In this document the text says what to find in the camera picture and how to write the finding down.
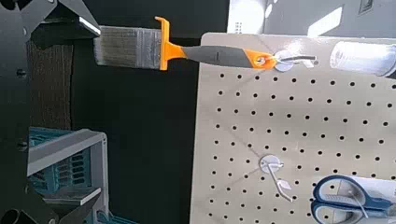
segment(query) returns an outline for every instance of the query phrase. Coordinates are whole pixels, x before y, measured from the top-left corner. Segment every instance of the blue scissors handle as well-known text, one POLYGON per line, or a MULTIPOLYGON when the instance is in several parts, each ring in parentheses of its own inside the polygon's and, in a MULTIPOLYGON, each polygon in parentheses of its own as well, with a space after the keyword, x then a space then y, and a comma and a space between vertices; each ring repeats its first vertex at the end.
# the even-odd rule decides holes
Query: blue scissors handle
MULTIPOLYGON (((355 224, 364 218, 363 212, 357 207, 347 207, 340 206, 331 203, 320 203, 318 201, 313 201, 311 204, 312 215, 317 223, 325 224, 325 220, 318 214, 319 210, 322 208, 331 208, 333 211, 347 213, 347 219, 343 222, 338 222, 337 224, 355 224)), ((383 210, 366 210, 369 217, 385 218, 388 217, 383 210)))
POLYGON ((346 206, 346 207, 357 207, 360 208, 357 204, 351 203, 349 201, 337 201, 337 200, 332 200, 332 196, 325 196, 322 194, 323 186, 329 181, 332 180, 342 180, 348 182, 354 190, 358 191, 362 197, 361 198, 361 205, 365 209, 373 209, 373 210, 387 210, 390 208, 393 203, 386 200, 386 199, 381 199, 381 198, 372 198, 370 195, 367 193, 367 191, 354 179, 344 176, 344 175, 330 175, 322 180, 320 180, 317 184, 317 186, 314 189, 314 197, 317 201, 320 203, 331 203, 334 205, 339 205, 339 206, 346 206))

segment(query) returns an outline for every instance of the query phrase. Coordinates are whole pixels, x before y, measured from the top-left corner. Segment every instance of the paintbrush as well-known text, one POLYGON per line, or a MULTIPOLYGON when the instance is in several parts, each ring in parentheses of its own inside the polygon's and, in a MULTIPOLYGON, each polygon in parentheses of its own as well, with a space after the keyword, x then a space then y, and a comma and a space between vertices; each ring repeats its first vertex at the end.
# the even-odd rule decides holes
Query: paintbrush
POLYGON ((101 36, 94 39, 97 64, 167 70, 168 61, 176 58, 219 66, 270 69, 276 59, 269 53, 226 46, 181 47, 169 42, 170 24, 156 17, 161 30, 101 26, 101 36))

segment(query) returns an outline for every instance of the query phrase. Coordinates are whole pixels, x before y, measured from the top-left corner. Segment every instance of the hanging hole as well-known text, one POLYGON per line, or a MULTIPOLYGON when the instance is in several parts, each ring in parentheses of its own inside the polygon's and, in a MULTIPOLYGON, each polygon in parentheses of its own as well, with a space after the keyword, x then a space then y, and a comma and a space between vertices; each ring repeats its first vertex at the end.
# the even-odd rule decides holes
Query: hanging hole
POLYGON ((0 4, 8 10, 15 9, 15 1, 13 1, 13 0, 0 0, 0 4))
POLYGON ((263 66, 265 64, 265 58, 264 57, 256 58, 255 64, 258 66, 263 66))
POLYGON ((18 222, 20 218, 20 212, 15 209, 8 210, 4 213, 3 217, 1 218, 1 224, 14 224, 18 222))

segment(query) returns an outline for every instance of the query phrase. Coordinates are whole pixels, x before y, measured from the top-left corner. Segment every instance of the dark background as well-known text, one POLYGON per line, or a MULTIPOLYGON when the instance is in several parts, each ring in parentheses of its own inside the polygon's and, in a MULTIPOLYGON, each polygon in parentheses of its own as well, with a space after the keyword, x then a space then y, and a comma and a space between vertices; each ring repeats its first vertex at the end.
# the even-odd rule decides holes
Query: dark background
MULTIPOLYGON (((101 25, 160 28, 154 16, 163 16, 179 45, 227 28, 228 0, 84 2, 101 25)), ((140 223, 189 223, 199 64, 100 67, 90 40, 77 41, 73 54, 72 129, 108 136, 110 210, 140 223)))

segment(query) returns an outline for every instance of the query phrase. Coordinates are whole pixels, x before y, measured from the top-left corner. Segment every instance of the scissor blade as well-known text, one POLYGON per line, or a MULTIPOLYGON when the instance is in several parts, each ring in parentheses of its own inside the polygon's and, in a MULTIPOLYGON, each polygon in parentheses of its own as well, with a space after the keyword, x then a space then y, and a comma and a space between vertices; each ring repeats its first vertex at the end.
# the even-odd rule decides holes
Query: scissor blade
POLYGON ((388 215, 388 217, 396 217, 396 204, 395 203, 393 204, 393 206, 391 206, 387 210, 387 215, 388 215))

